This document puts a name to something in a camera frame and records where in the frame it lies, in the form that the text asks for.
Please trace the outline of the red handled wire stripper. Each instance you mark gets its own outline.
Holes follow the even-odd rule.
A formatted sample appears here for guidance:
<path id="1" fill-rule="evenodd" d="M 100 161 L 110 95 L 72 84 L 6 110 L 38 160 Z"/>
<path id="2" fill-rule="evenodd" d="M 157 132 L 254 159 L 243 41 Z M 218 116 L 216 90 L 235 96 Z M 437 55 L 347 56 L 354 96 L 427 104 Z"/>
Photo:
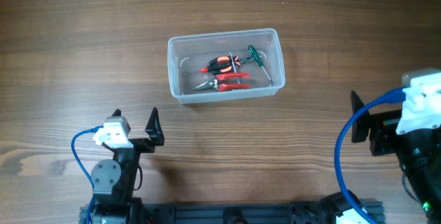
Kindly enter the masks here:
<path id="1" fill-rule="evenodd" d="M 245 83 L 233 83 L 232 79 L 249 78 L 246 72 L 228 72 L 224 74 L 217 74 L 214 78 L 206 81 L 193 88 L 195 91 L 200 90 L 217 90 L 218 92 L 226 92 L 230 90 L 246 90 L 251 87 Z"/>

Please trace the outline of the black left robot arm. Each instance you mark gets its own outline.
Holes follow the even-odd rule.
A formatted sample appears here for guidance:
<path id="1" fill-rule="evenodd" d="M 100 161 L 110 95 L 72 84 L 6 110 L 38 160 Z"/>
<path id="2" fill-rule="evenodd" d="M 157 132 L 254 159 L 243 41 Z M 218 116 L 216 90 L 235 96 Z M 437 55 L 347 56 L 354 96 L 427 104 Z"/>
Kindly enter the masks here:
<path id="1" fill-rule="evenodd" d="M 83 223 L 153 223 L 154 218 L 142 200 L 133 196 L 143 181 L 139 164 L 143 153 L 153 153 L 164 145 L 158 110 L 152 109 L 145 127 L 147 138 L 129 138 L 131 127 L 119 109 L 104 124 L 93 130 L 94 141 L 113 153 L 111 159 L 99 161 L 92 169 L 92 199 Z"/>

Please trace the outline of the red black screwdriver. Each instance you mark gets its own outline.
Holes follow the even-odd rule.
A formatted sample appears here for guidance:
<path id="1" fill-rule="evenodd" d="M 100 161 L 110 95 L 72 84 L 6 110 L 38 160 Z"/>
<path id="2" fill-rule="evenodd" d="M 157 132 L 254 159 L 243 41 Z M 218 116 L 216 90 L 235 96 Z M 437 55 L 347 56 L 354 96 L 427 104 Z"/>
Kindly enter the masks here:
<path id="1" fill-rule="evenodd" d="M 208 67 L 204 67 L 199 70 L 192 71 L 192 72 L 185 72 L 183 75 L 189 76 L 189 75 L 193 75 L 193 74 L 204 74 L 204 73 L 211 73 L 211 72 L 212 72 L 212 69 L 210 69 Z"/>

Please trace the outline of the silver combination wrench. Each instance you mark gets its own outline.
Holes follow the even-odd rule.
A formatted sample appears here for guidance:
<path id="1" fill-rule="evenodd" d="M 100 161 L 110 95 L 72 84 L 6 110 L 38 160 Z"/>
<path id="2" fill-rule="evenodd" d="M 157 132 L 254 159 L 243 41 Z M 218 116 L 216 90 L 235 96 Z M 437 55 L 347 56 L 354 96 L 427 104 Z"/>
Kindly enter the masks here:
<path id="1" fill-rule="evenodd" d="M 232 70 L 233 70 L 234 73 L 237 73 L 238 71 L 237 71 L 237 68 L 236 68 L 235 58 L 234 58 L 234 55 L 231 52 L 229 53 L 229 57 L 230 57 L 230 61 L 231 61 Z M 238 84 L 241 83 L 239 78 L 236 78 L 236 80 L 237 80 Z"/>

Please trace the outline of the orange black needle-nose pliers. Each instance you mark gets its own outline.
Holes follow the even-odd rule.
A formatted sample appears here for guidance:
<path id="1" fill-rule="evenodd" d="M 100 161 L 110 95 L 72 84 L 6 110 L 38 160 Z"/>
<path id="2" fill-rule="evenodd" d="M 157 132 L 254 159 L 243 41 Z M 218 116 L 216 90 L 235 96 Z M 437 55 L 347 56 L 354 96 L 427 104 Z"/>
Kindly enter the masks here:
<path id="1" fill-rule="evenodd" d="M 242 66 L 242 64 L 244 64 L 244 63 L 248 63 L 248 62 L 253 61 L 253 59 L 251 57 L 239 58 L 238 56 L 235 56 L 234 58 L 235 58 L 237 68 Z M 214 75 L 233 72 L 232 67 L 231 67 L 230 57 L 228 57 L 228 56 L 222 56 L 222 57 L 217 57 L 215 59 L 212 59 L 211 61 L 209 61 L 209 64 L 206 67 L 212 69 L 211 73 Z"/>

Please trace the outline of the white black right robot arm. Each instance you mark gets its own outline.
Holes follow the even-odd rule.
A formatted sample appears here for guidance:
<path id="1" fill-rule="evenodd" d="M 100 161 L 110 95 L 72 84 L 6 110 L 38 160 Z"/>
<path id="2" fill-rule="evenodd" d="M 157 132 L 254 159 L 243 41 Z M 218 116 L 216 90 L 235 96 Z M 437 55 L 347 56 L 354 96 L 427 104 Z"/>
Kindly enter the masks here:
<path id="1" fill-rule="evenodd" d="M 340 131 L 334 149 L 334 168 L 340 191 L 322 200 L 322 223 L 380 222 L 345 184 L 340 152 L 348 130 L 351 130 L 352 143 L 369 140 L 373 156 L 395 154 L 402 170 L 405 192 L 421 205 L 429 223 L 440 222 L 440 126 L 436 124 L 432 128 L 399 131 L 400 110 L 369 113 L 374 106 L 403 101 L 401 88 L 391 90 L 368 104 L 364 104 L 357 93 L 351 91 L 353 116 Z"/>

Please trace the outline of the green handled screwdriver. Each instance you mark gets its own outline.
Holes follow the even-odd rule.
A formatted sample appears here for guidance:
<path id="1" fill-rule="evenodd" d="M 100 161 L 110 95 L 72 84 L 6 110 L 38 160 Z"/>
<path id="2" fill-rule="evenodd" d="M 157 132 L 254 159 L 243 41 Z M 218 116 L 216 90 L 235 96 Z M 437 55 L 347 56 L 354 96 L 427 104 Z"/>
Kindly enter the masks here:
<path id="1" fill-rule="evenodd" d="M 258 51 L 255 49 L 255 47 L 253 45 L 248 45 L 248 51 L 249 51 L 252 59 L 255 60 L 255 62 L 257 62 L 258 66 L 263 70 L 263 72 L 265 73 L 265 75 L 269 79 L 270 83 L 273 85 L 274 82 L 273 82 L 272 78 L 270 77 L 270 75 L 268 74 L 268 72 L 266 71 L 264 64 L 263 64 L 263 61 L 261 60 Z"/>

